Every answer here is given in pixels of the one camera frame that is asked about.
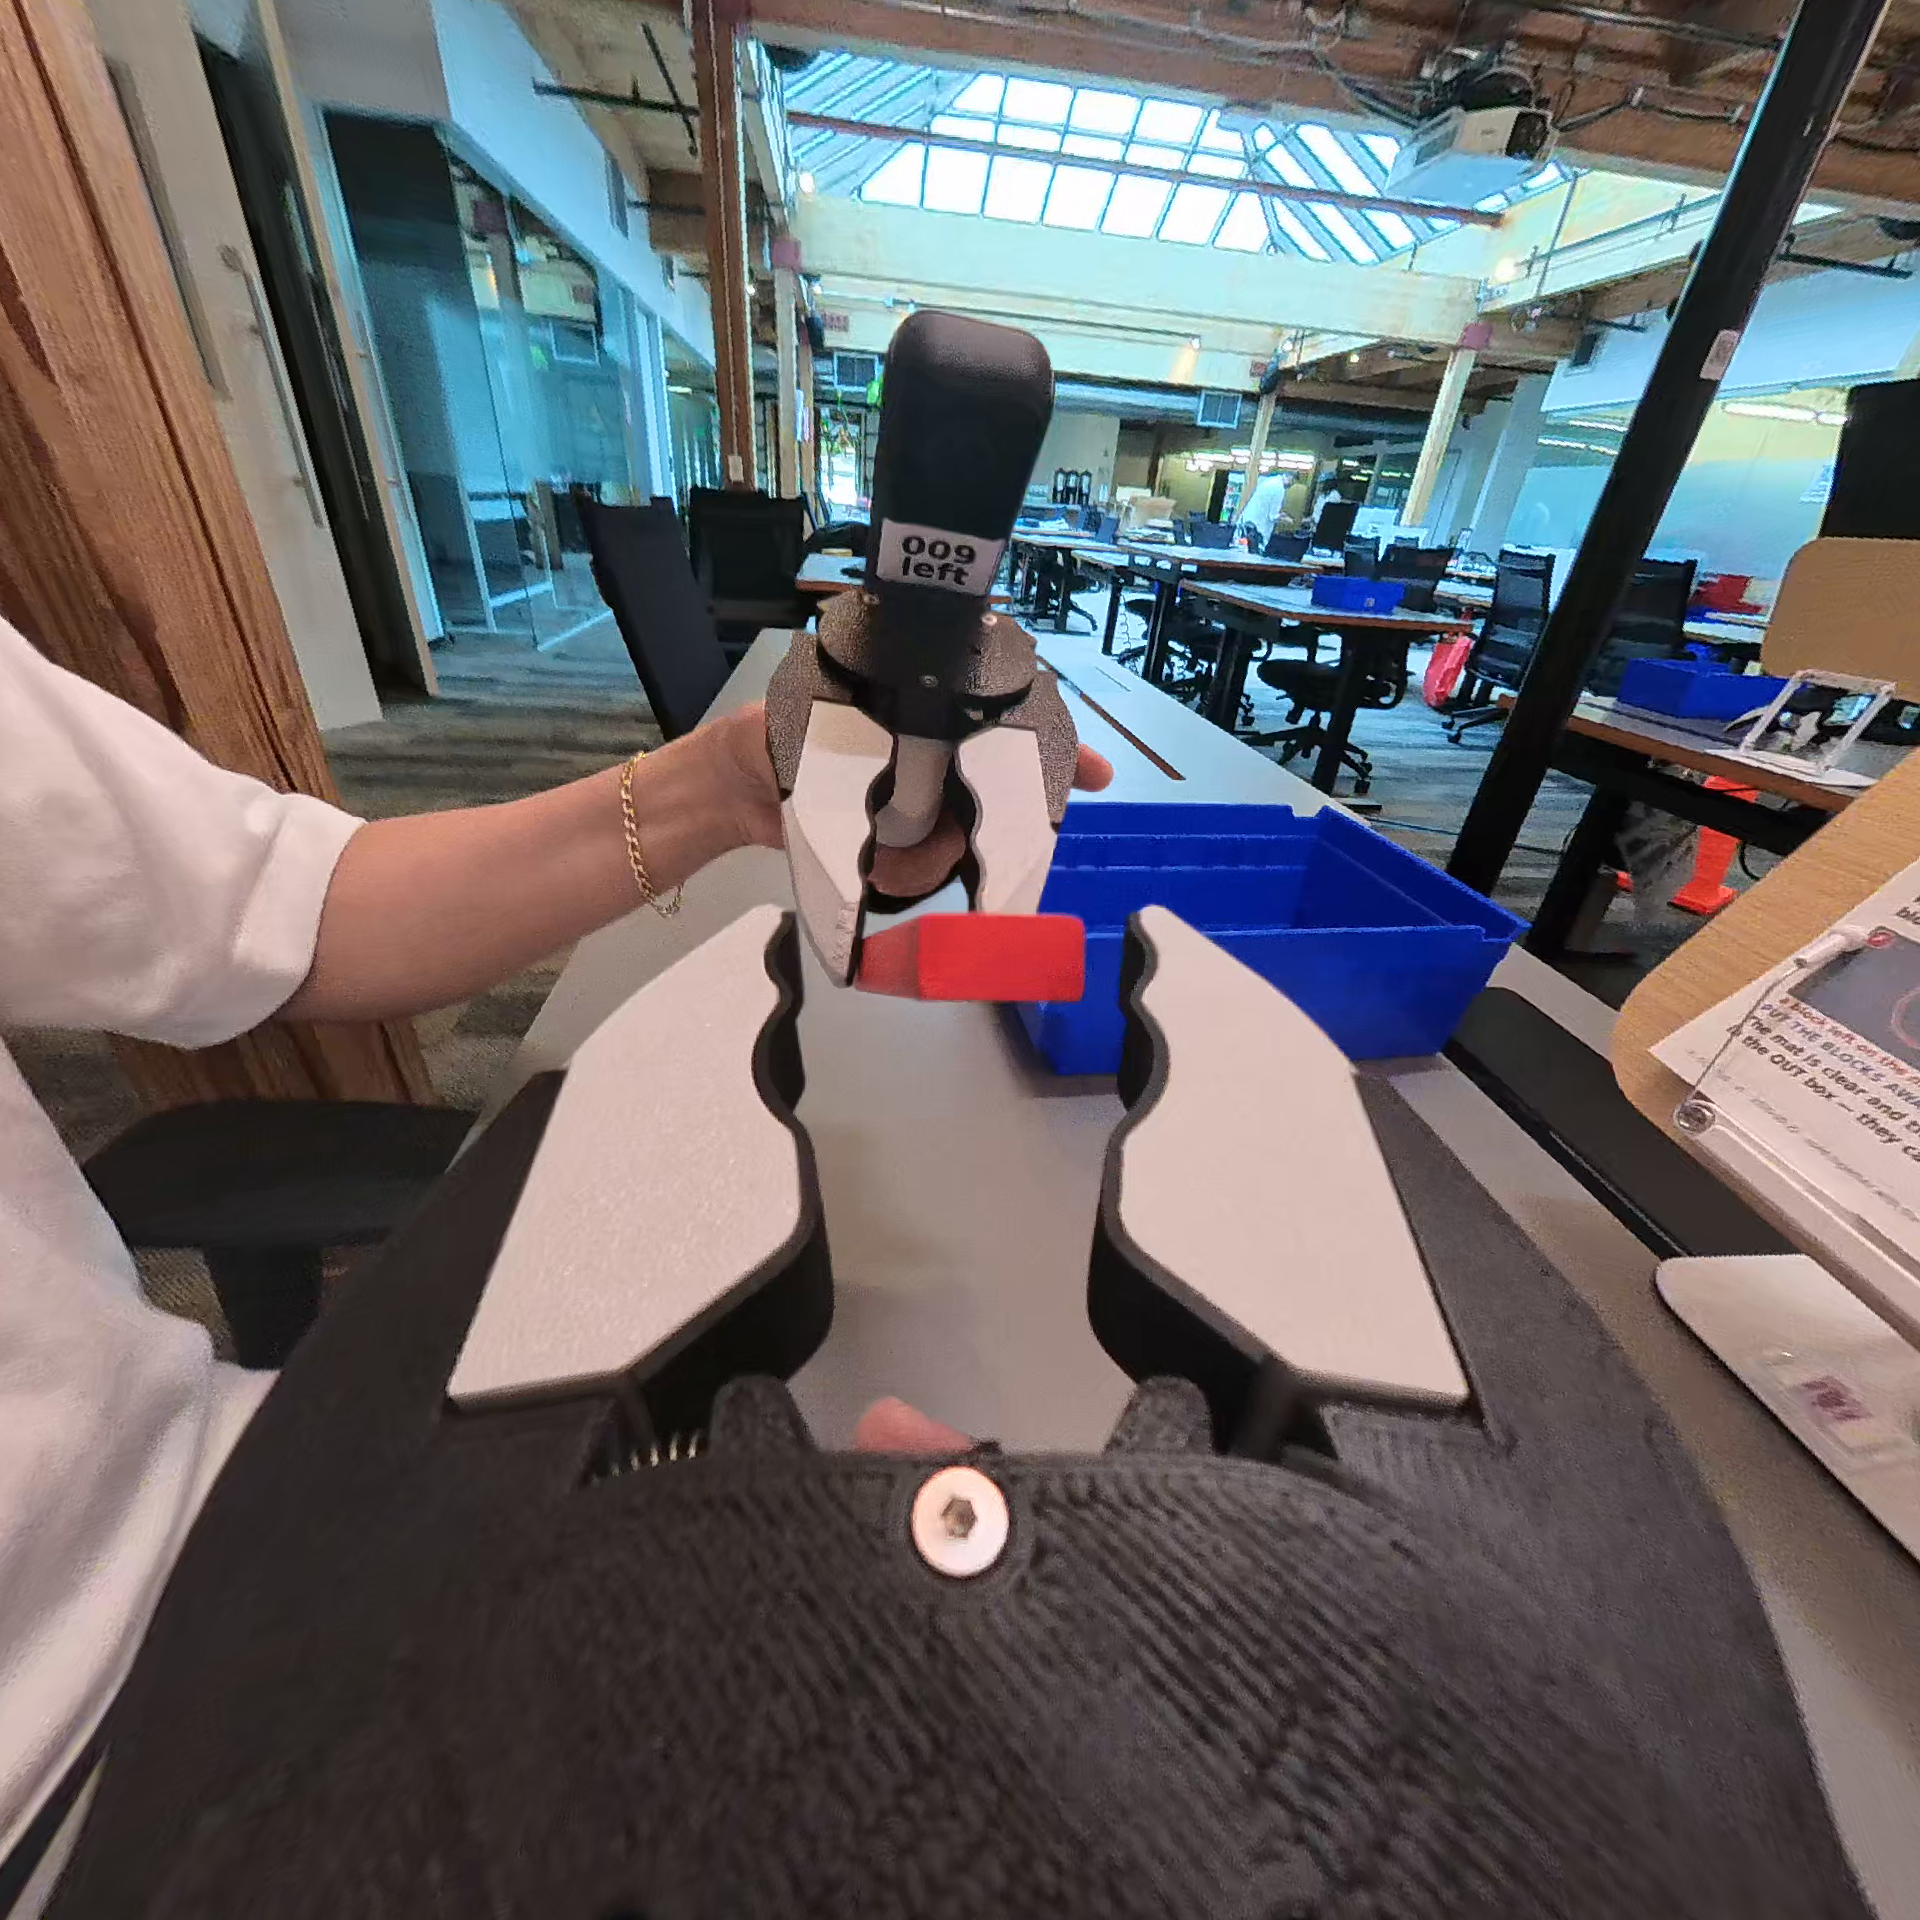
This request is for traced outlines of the black support pole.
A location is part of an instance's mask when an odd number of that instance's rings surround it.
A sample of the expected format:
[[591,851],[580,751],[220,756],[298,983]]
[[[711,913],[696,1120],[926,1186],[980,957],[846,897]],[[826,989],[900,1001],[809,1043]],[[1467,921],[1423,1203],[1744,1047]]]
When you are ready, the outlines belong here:
[[1552,750],[1614,630],[1887,12],[1887,2],[1796,8],[1713,224],[1455,836],[1448,873],[1481,895],[1493,891],[1520,839]]

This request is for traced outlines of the instruction sheet on stand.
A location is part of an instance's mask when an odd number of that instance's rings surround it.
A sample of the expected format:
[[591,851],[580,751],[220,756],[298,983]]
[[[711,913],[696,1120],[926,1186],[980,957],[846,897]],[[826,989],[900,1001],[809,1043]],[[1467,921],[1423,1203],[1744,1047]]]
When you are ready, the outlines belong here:
[[1918,770],[1910,751],[1704,930],[1641,978],[1616,1014],[1608,1059],[1620,1091],[1747,1209],[1825,1276],[1916,1341],[1916,1258],[1787,1169],[1747,1121],[1697,1090],[1738,1017],[1791,962],[1900,883],[1918,856]]

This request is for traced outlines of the beige desk partition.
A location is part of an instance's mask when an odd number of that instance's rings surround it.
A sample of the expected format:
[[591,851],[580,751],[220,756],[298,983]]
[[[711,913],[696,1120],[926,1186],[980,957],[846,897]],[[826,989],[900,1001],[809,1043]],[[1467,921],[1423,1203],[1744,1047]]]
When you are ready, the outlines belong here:
[[1914,706],[1918,539],[1820,535],[1800,546],[1761,634],[1760,670],[1885,682],[1897,702]]

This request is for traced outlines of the ceiling projector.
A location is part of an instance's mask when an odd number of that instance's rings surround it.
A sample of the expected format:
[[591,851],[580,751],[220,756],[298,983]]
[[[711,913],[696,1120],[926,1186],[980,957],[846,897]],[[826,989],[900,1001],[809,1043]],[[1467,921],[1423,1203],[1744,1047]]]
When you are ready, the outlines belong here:
[[1421,205],[1469,205],[1532,179],[1556,145],[1547,107],[1448,107],[1407,128],[1382,193]]

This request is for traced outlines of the black office chair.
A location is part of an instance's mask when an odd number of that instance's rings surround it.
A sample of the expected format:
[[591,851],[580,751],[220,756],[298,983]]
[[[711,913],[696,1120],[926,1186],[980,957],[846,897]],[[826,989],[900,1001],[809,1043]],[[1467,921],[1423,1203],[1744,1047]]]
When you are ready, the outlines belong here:
[[1686,656],[1686,617],[1696,576],[1697,561],[1691,558],[1641,558],[1585,673],[1585,695],[1614,698],[1634,661]]
[[708,594],[672,504],[610,504],[576,487],[587,565],[662,739],[693,732],[730,677]]
[[802,495],[689,487],[683,507],[688,561],[721,645],[743,648],[765,628],[805,624]]
[[1467,732],[1504,718],[1491,695],[1524,683],[1554,601],[1557,553],[1505,546],[1495,559],[1491,595],[1461,661],[1459,688],[1446,707],[1444,734],[1459,745]]

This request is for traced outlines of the blue plastic bin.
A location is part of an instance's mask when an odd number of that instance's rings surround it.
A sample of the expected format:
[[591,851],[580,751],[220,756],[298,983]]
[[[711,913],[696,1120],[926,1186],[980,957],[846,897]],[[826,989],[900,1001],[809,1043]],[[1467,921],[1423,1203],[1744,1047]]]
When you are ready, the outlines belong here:
[[1039,910],[1083,923],[1077,999],[1017,1006],[1059,1076],[1114,1076],[1129,918],[1164,906],[1354,1062],[1435,1053],[1524,919],[1338,807],[1067,803]]

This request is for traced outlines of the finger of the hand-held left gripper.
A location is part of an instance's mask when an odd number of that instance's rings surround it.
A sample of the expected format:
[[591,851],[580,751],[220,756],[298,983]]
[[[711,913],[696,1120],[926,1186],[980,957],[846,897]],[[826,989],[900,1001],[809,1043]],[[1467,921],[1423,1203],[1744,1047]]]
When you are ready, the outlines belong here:
[[955,771],[972,802],[970,911],[1038,913],[1057,841],[1038,734],[1007,726],[976,732],[958,743]]
[[851,704],[813,702],[789,792],[780,805],[789,891],[828,980],[855,972],[875,787],[894,770],[894,735]]

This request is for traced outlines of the clear acrylic holder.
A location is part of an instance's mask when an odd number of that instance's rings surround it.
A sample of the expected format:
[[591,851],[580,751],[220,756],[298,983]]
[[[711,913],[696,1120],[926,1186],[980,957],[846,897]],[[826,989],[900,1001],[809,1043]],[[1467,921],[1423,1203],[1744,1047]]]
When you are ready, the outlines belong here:
[[1723,751],[1742,762],[1837,779],[1859,739],[1897,698],[1897,682],[1801,668],[1730,723]]

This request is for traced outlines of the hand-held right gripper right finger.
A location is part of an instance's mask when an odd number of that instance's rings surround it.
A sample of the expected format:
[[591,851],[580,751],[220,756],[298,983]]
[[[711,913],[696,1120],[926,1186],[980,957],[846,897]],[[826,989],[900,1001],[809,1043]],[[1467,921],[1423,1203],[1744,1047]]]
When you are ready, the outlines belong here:
[[1326,1447],[1323,1411],[1454,1418],[1473,1384],[1356,1069],[1164,906],[1125,923],[1119,1121],[1086,1309],[1135,1384],[1195,1390],[1211,1446]]

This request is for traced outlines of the person's left hand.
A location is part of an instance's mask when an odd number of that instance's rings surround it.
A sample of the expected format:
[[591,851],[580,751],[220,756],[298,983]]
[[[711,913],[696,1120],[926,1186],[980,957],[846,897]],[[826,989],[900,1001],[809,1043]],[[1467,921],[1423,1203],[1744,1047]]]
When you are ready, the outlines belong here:
[[[781,800],[764,737],[764,707],[752,704],[697,727],[683,739],[683,792],[675,802],[677,851],[648,856],[662,888],[737,849],[784,848]],[[965,829],[943,809],[927,833],[905,848],[875,846],[869,883],[898,900],[924,900],[949,881],[967,851]]]

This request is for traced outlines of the printed instruction sheet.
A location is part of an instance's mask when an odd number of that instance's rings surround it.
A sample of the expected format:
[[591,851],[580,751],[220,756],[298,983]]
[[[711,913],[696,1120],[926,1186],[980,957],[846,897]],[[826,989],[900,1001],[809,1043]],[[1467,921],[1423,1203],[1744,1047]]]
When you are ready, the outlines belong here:
[[1728,1127],[1896,1241],[1918,1223],[1918,867],[1651,1047]]

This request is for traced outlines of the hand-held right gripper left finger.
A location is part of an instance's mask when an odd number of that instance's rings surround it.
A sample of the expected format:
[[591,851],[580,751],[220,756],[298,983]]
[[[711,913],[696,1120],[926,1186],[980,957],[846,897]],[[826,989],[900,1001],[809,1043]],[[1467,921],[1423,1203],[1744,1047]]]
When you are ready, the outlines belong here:
[[462,1410],[611,1394],[705,1414],[789,1380],[834,1276],[799,1118],[794,913],[755,906],[576,1050],[445,1380]]

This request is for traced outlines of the red wooden block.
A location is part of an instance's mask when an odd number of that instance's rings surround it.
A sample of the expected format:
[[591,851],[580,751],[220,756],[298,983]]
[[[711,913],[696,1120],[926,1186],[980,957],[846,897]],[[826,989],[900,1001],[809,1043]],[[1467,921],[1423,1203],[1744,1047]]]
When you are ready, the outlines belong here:
[[919,1001],[1080,999],[1088,933],[1059,913],[918,913],[864,935],[851,986]]

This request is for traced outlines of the white stand base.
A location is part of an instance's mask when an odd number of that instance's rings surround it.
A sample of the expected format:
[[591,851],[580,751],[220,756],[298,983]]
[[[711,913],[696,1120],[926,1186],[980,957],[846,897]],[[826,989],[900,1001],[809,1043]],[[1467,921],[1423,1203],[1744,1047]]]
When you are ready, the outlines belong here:
[[1668,1312],[1910,1560],[1918,1351],[1805,1256],[1661,1259]]

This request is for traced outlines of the person's right hand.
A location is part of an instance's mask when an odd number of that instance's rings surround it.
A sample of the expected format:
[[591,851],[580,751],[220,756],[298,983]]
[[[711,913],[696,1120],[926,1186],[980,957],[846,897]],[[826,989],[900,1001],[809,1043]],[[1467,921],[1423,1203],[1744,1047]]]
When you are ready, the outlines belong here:
[[851,1427],[851,1447],[862,1453],[958,1457],[976,1443],[972,1433],[891,1396],[868,1403]]

